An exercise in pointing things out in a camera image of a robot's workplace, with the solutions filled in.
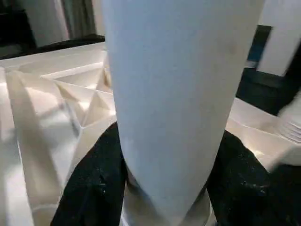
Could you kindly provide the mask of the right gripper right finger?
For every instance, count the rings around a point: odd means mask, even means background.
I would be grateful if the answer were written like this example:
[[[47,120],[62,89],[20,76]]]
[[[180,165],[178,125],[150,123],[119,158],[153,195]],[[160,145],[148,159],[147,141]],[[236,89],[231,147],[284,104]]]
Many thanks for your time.
[[[301,168],[268,172],[235,135],[225,131],[207,181],[218,226],[299,226]]]

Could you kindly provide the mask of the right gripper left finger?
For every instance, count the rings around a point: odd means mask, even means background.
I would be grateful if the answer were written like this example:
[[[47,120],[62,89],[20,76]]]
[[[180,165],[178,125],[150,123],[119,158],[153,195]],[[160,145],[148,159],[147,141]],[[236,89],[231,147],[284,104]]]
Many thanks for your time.
[[[72,172],[52,226],[118,226],[127,170],[117,123],[98,138]]]

